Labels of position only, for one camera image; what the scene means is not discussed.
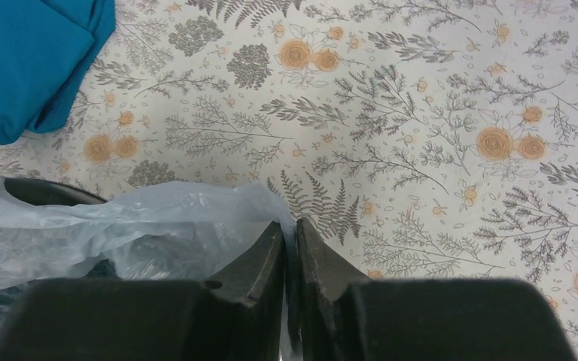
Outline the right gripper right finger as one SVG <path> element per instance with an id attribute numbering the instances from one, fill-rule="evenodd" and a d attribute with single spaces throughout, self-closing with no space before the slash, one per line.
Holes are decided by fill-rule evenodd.
<path id="1" fill-rule="evenodd" d="M 539 291 L 512 279 L 374 281 L 297 224 L 306 360 L 573 360 Z"/>

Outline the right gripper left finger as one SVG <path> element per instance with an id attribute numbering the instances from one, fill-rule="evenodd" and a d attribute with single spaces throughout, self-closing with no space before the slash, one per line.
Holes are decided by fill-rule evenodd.
<path id="1" fill-rule="evenodd" d="M 0 360 L 276 360 L 284 264 L 270 223 L 202 281 L 42 281 L 0 328 Z"/>

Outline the black plastic trash bin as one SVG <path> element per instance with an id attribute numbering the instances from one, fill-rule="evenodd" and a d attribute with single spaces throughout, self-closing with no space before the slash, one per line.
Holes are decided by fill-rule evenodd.
<path id="1" fill-rule="evenodd" d="M 107 200 L 67 184 L 24 177 L 0 177 L 5 192 L 17 201 L 34 206 L 99 205 Z"/>

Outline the light blue trash bag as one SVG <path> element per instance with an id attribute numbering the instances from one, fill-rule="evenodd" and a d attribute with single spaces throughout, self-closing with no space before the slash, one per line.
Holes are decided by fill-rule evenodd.
<path id="1" fill-rule="evenodd" d="M 34 206 L 0 181 L 0 325 L 33 282 L 80 278 L 96 263 L 124 280 L 199 280 L 251 246 L 248 227 L 274 221 L 297 271 L 296 230 L 287 202 L 261 184 L 218 187 L 170 181 L 101 205 Z"/>

